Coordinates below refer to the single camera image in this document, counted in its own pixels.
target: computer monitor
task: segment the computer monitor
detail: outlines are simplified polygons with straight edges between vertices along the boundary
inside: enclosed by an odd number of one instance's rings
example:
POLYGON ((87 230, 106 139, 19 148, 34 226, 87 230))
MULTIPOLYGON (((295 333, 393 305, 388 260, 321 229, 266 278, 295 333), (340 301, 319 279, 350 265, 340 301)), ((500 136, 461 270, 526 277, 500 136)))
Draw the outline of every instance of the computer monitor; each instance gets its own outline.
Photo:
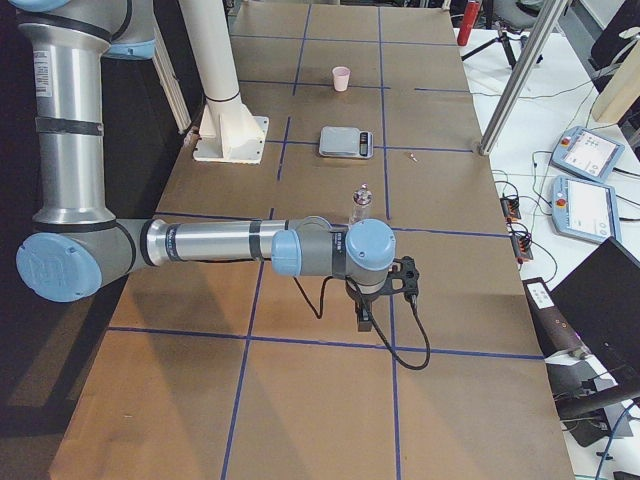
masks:
POLYGON ((585 397, 559 399, 560 418, 575 418, 623 400, 639 399, 638 259, 609 238, 551 291, 551 298, 618 384, 585 397))

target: black cable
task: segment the black cable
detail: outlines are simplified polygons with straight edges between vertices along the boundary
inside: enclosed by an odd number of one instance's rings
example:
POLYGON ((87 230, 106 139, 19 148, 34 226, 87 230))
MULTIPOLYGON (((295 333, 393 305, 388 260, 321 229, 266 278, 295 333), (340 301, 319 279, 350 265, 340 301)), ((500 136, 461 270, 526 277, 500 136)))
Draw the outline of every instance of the black cable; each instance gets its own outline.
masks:
POLYGON ((411 363, 407 363, 402 358, 400 358, 400 356, 396 352, 395 348, 393 348, 391 346, 391 344, 387 340, 387 337, 385 337, 384 333, 382 333, 382 330, 380 329, 380 326, 378 325, 378 322, 376 322, 375 319, 373 318, 373 312, 371 312, 371 310, 369 310, 369 308, 367 307, 367 303, 364 300, 364 296, 362 295, 362 290, 360 290, 360 286, 349 277, 346 278, 346 281, 347 281, 347 283, 349 283, 352 286, 352 288, 358 294, 358 297, 360 299, 360 304, 362 305, 362 308, 365 309, 365 312, 369 316, 369 320, 371 320, 371 324, 373 325, 373 328, 376 330, 378 336, 380 337, 380 340, 382 340, 382 343, 384 343, 384 346, 387 347, 387 350, 389 350, 389 353, 391 353, 391 356, 400 365, 402 365, 404 368, 407 368, 409 370, 423 370, 423 369, 425 369, 427 367, 427 365, 429 365, 429 361, 431 360, 431 345, 429 343, 429 338, 427 336, 427 332, 424 330, 424 327, 422 326, 422 322, 420 321, 420 317, 418 316, 418 305, 417 305, 417 302, 416 302, 415 295, 411 298, 411 300, 409 301, 409 304, 411 305, 411 312, 413 313, 413 318, 415 319, 416 324, 418 325, 418 328, 420 329, 420 333, 422 334, 422 338, 424 339, 424 344, 425 344, 425 347, 426 347, 425 359, 420 365, 412 365, 411 363))
MULTIPOLYGON (((591 378, 589 378, 589 379, 587 379, 587 380, 584 380, 582 383, 589 383, 589 382, 592 382, 592 381, 593 381, 593 380, 595 380, 596 378, 600 378, 600 377, 602 377, 603 375, 612 374, 613 372, 616 372, 616 371, 618 371, 618 370, 620 370, 620 369, 622 369, 622 368, 625 368, 625 367, 626 367, 626 365, 619 365, 619 366, 617 366, 617 367, 610 368, 609 370, 607 370, 607 371, 605 371, 605 372, 599 373, 599 374, 598 374, 598 375, 596 375, 595 377, 591 377, 591 378)), ((567 395, 573 396, 574 398, 580 398, 580 397, 582 397, 582 396, 584 396, 584 395, 578 395, 578 396, 574 396, 574 395, 573 395, 573 393, 574 393, 574 392, 578 392, 578 391, 580 391, 580 390, 584 390, 584 387, 583 387, 582 385, 580 385, 579 387, 576 387, 576 388, 574 388, 574 389, 567 390, 567 391, 565 391, 565 392, 556 393, 556 394, 553 396, 553 400, 554 400, 554 401, 555 401, 555 400, 560 400, 560 398, 565 397, 565 396, 567 396, 567 395)))
MULTIPOLYGON (((585 85, 591 83, 591 80, 588 80, 584 83, 581 83, 580 85, 577 85, 573 88, 568 88, 566 90, 561 90, 559 92, 553 93, 551 95, 536 95, 533 97, 518 97, 518 100, 536 100, 538 98, 553 98, 553 97, 557 97, 558 95, 562 95, 563 93, 568 93, 568 92, 573 92, 574 90, 577 90, 580 87, 584 87, 585 85)), ((501 93, 483 93, 483 92, 471 92, 471 95, 482 95, 483 97, 501 97, 502 94, 501 93)))
POLYGON ((325 277, 325 279, 322 281, 322 287, 320 288, 320 305, 319 305, 319 309, 316 310, 316 307, 314 307, 313 303, 311 303, 311 300, 309 300, 309 297, 307 296, 307 292, 305 292, 304 288, 302 288, 300 281, 297 279, 297 277, 293 277, 293 281, 296 282, 296 286, 298 287, 298 290, 300 290, 300 293, 304 297, 305 302, 307 302, 307 305, 309 305, 309 308, 311 308, 311 310, 313 311, 314 315, 318 320, 320 320, 322 318, 322 315, 324 315, 324 291, 327 287, 327 282, 329 282, 329 280, 331 280, 332 278, 334 277, 331 277, 331 276, 325 277))
MULTIPOLYGON (((547 163, 547 169, 544 172, 544 176, 542 178, 542 184, 540 185, 540 192, 538 192, 536 190, 536 184, 538 183, 538 163, 536 162, 536 155, 539 153, 548 153, 548 154, 552 154, 553 152, 550 150, 536 150, 535 152, 533 152, 531 154, 531 163, 533 165, 533 185, 531 186, 531 190, 533 190, 533 193, 536 194, 536 196, 542 200, 543 202, 545 202, 547 205, 551 206, 551 202, 549 202, 548 200, 546 200, 543 196, 542 196, 542 191, 544 189, 544 184, 547 181, 547 174, 549 173, 549 168, 551 167, 551 162, 547 163)), ((540 204, 538 204, 538 206, 536 208, 533 209, 533 222, 531 224, 531 233, 533 233, 533 228, 536 225, 536 211, 538 210, 538 208, 540 208, 540 204)))
POLYGON ((527 226, 524 223, 509 222, 509 223, 507 223, 507 226, 509 227, 510 233, 514 237, 516 237, 516 240, 518 241, 518 244, 520 245, 520 248, 521 248, 521 250, 523 252, 526 252, 529 249, 531 249, 531 244, 533 243, 533 238, 531 236, 531 232, 529 231, 529 229, 527 228, 527 226), (514 226, 522 227, 523 230, 517 230, 517 229, 513 228, 514 226))
POLYGON ((629 200, 628 198, 623 197, 622 195, 616 194, 616 197, 618 197, 620 200, 624 200, 625 202, 629 202, 630 204, 635 205, 636 207, 640 207, 640 203, 634 202, 633 200, 629 200))
POLYGON ((564 428, 562 429, 563 432, 573 432, 575 429, 577 429, 580 426, 580 422, 575 422, 575 425, 571 428, 564 428))
MULTIPOLYGON (((495 184, 503 183, 503 184, 509 185, 511 188, 513 188, 513 189, 516 191, 516 193, 515 193, 515 195, 514 195, 514 196, 515 196, 516 198, 517 198, 517 197, 519 197, 519 194, 518 194, 518 187, 516 187, 513 183, 509 182, 508 180, 495 180, 493 183, 495 183, 495 184)), ((505 189, 503 188, 503 189, 502 189, 502 196, 503 196, 504 198, 510 198, 510 197, 511 197, 511 195, 509 195, 509 196, 507 196, 507 197, 505 197, 505 196, 504 196, 504 191, 505 191, 505 189)))
POLYGON ((534 242, 533 240, 531 240, 531 243, 534 244, 536 247, 540 248, 542 251, 544 251, 547 255, 549 255, 551 260, 553 260, 553 264, 554 264, 553 275, 551 275, 551 277, 548 280, 544 281, 544 283, 549 283, 549 282, 551 282, 551 280, 556 278, 556 275, 558 274, 558 262, 555 259, 555 257, 553 255, 551 255, 551 252, 549 252, 549 250, 544 248, 542 245, 540 245, 537 242, 534 242))
POLYGON ((507 182, 509 181, 509 174, 507 172, 505 172, 504 170, 493 169, 493 170, 491 170, 491 173, 499 173, 501 175, 504 175, 505 178, 507 179, 507 182))
POLYGON ((607 440, 607 446, 604 447, 604 451, 602 452, 602 457, 600 458, 600 463, 598 464, 598 470, 596 471, 596 476, 594 477, 594 480, 600 479, 600 472, 602 472, 602 467, 604 466, 604 462, 607 460, 607 457, 609 456, 609 450, 611 449, 611 442, 613 442, 613 439, 616 436, 616 432, 618 431, 618 427, 620 426, 620 423, 622 423, 622 419, 629 414, 629 411, 633 406, 634 406, 634 403, 632 403, 631 405, 629 405, 627 408, 624 409, 624 411, 618 417, 618 420, 616 420, 615 425, 611 429, 611 434, 609 435, 609 440, 607 440))
POLYGON ((633 173, 633 172, 630 172, 628 170, 622 170, 621 168, 618 168, 618 167, 613 167, 613 171, 617 172, 617 173, 621 173, 623 175, 630 175, 632 177, 640 178, 640 173, 633 173))
MULTIPOLYGON (((542 210, 542 208, 540 207, 540 199, 536 200, 535 198, 530 197, 529 195, 521 195, 520 198, 526 198, 526 199, 531 200, 532 202, 534 202, 538 206, 538 208, 540 208, 540 211, 542 212, 543 215, 546 215, 547 217, 550 217, 552 215, 551 213, 547 213, 547 212, 542 210)), ((542 201, 544 201, 544 203, 546 203, 547 206, 549 206, 549 207, 551 206, 551 202, 548 202, 544 198, 542 199, 542 201)))
POLYGON ((616 125, 624 124, 625 122, 628 122, 629 120, 631 120, 632 118, 634 118, 634 117, 636 117, 638 115, 640 115, 640 111, 638 111, 638 112, 636 112, 636 113, 634 113, 632 115, 629 115, 627 118, 621 118, 620 121, 617 122, 617 123, 609 123, 608 125, 601 125, 599 127, 591 127, 589 130, 600 130, 602 128, 609 128, 609 127, 613 127, 613 126, 616 126, 616 125))

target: cardboard sheet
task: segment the cardboard sheet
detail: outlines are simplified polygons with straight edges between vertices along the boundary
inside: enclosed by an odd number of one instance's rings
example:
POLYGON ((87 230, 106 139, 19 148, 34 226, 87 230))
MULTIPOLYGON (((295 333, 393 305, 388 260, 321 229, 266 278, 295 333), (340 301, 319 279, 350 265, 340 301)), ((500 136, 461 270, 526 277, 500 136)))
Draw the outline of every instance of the cardboard sheet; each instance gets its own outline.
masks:
MULTIPOLYGON (((262 163, 196 163, 185 147, 158 216, 345 223, 368 183, 421 272, 431 365, 405 370, 358 333, 338 280, 317 320, 268 264, 139 271, 52 478, 572 479, 448 14, 248 2, 232 43, 245 103, 271 119, 262 163), (347 92, 334 63, 355 67, 347 92), (373 158, 320 157, 325 125, 372 131, 373 158)), ((321 283, 302 279, 316 305, 321 283)), ((401 296, 374 316, 422 360, 401 296)))

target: small clear bottle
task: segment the small clear bottle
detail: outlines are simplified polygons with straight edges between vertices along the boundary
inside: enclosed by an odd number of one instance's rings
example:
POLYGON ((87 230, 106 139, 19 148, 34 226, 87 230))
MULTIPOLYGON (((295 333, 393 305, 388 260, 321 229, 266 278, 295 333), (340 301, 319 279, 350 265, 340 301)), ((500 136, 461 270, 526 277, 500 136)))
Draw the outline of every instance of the small clear bottle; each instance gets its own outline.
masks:
POLYGON ((371 216, 372 200, 373 194, 366 183, 363 183, 358 190, 353 192, 353 208, 349 217, 349 226, 371 216))

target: pink paper cup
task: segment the pink paper cup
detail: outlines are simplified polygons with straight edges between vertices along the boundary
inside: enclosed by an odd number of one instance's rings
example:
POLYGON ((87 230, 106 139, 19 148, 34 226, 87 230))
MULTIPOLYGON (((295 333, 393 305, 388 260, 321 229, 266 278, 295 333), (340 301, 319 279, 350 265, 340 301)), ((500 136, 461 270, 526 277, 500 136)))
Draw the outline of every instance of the pink paper cup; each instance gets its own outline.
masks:
POLYGON ((349 75, 351 70, 347 67, 335 67, 331 70, 333 73, 333 88, 336 92, 344 92, 349 86, 349 75))

